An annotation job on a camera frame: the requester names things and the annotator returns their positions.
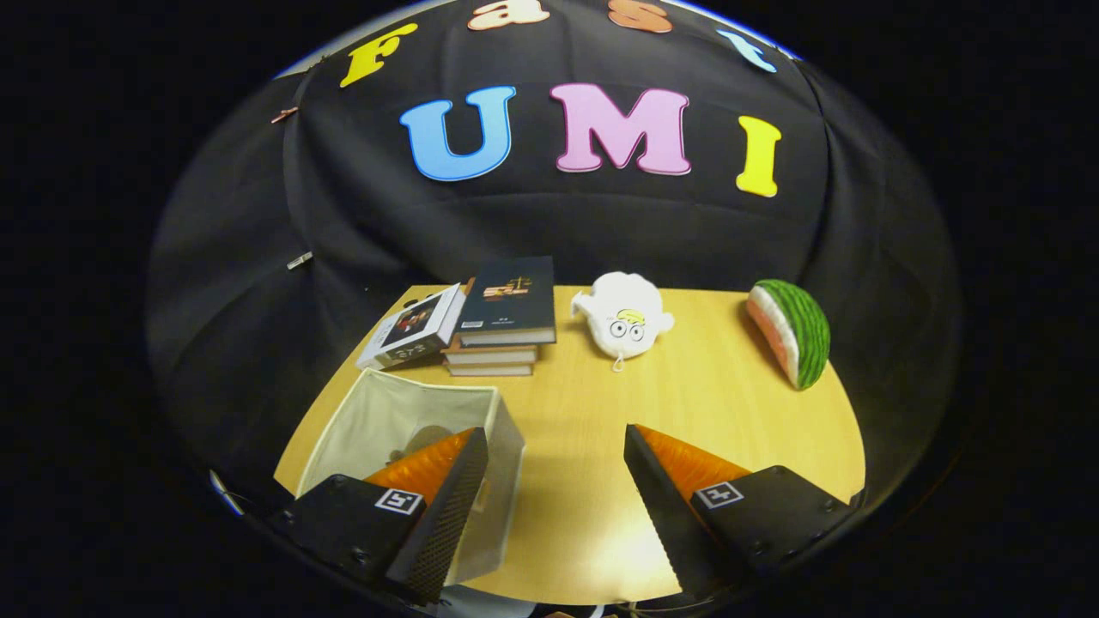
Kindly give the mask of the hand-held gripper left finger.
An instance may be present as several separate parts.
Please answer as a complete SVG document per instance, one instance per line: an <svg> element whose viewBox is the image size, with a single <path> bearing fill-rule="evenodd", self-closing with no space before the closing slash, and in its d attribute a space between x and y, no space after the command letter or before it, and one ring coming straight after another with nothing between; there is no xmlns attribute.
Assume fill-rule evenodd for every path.
<svg viewBox="0 0 1099 618"><path fill-rule="evenodd" d="M470 427L366 481L330 475L266 525L295 554L338 580L428 606L440 602L487 466L486 432Z"/></svg>

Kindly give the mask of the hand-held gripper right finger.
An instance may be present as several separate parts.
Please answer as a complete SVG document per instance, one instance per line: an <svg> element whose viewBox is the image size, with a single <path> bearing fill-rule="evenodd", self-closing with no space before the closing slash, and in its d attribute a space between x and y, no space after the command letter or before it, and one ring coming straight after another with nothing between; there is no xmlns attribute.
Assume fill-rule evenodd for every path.
<svg viewBox="0 0 1099 618"><path fill-rule="evenodd" d="M789 467L750 472L642 424L628 424L623 457L675 578L693 597L774 578L854 512Z"/></svg>

